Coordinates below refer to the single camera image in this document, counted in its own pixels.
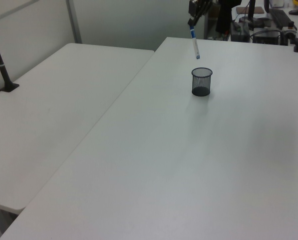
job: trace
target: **black box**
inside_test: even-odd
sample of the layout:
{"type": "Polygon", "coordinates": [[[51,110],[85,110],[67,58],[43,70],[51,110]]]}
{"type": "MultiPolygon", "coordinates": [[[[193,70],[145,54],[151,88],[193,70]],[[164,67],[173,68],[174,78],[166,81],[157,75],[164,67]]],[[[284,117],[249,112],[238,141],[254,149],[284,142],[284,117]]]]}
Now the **black box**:
{"type": "Polygon", "coordinates": [[[250,41],[250,31],[247,23],[235,22],[231,23],[231,41],[232,42],[244,42],[250,41]]]}
{"type": "Polygon", "coordinates": [[[270,31],[270,28],[255,28],[253,43],[254,44],[271,44],[271,45],[279,45],[279,37],[280,33],[277,31],[270,31]]]}

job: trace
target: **mesh pencil cup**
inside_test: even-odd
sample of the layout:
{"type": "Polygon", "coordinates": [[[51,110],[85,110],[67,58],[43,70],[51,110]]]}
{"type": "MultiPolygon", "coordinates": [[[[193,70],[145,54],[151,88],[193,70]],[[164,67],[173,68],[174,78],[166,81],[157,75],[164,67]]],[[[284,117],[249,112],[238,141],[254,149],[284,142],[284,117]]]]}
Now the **mesh pencil cup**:
{"type": "Polygon", "coordinates": [[[210,94],[212,70],[198,67],[192,70],[192,94],[203,97],[210,94]]]}

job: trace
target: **marker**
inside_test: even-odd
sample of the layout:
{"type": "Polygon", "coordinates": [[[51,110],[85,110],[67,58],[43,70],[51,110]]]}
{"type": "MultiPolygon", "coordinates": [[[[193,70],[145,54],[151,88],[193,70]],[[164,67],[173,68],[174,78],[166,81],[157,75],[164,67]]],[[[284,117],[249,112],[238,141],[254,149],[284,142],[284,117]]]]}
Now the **marker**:
{"type": "Polygon", "coordinates": [[[192,40],[193,40],[193,47],[194,47],[195,57],[197,59],[199,59],[200,58],[200,53],[199,53],[197,39],[195,37],[194,27],[190,26],[190,30],[191,30],[192,40]]]}

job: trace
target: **white wall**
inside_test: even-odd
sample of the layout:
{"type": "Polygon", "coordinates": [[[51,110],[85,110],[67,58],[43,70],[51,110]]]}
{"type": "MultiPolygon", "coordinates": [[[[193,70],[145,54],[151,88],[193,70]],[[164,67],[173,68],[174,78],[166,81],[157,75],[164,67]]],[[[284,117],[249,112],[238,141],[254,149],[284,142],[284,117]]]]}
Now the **white wall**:
{"type": "Polygon", "coordinates": [[[65,0],[39,0],[0,19],[0,53],[11,81],[72,42],[65,0]]]}
{"type": "MultiPolygon", "coordinates": [[[[166,37],[190,38],[189,0],[71,0],[82,43],[156,50],[166,37]]],[[[203,38],[202,17],[196,26],[203,38]]]]}

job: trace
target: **desk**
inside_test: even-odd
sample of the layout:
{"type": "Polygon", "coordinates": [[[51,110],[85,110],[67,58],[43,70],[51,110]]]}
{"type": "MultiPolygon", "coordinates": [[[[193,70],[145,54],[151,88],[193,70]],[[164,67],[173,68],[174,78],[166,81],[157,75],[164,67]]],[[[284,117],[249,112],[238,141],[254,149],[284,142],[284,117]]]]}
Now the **desk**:
{"type": "Polygon", "coordinates": [[[0,92],[0,209],[28,205],[152,54],[68,44],[0,92]]]}
{"type": "MultiPolygon", "coordinates": [[[[242,0],[242,3],[238,7],[245,7],[248,4],[248,2],[249,2],[249,0],[242,0]]],[[[262,7],[263,10],[264,10],[264,0],[257,0],[255,2],[255,6],[256,7],[262,7]]],[[[298,16],[289,14],[289,11],[294,9],[292,6],[282,7],[282,8],[278,8],[278,9],[284,10],[285,13],[288,15],[288,17],[292,21],[294,21],[294,25],[298,28],[298,16]]],[[[234,20],[237,17],[237,15],[238,14],[237,14],[237,11],[236,11],[236,7],[232,8],[232,19],[234,20]]],[[[238,22],[239,18],[241,18],[243,16],[244,16],[244,14],[239,15],[236,22],[238,22]]],[[[255,18],[269,18],[269,19],[272,19],[271,15],[269,13],[266,13],[265,10],[264,10],[264,14],[254,14],[254,17],[255,18]]]]}
{"type": "Polygon", "coordinates": [[[298,240],[298,53],[198,44],[167,38],[1,240],[298,240]]]}

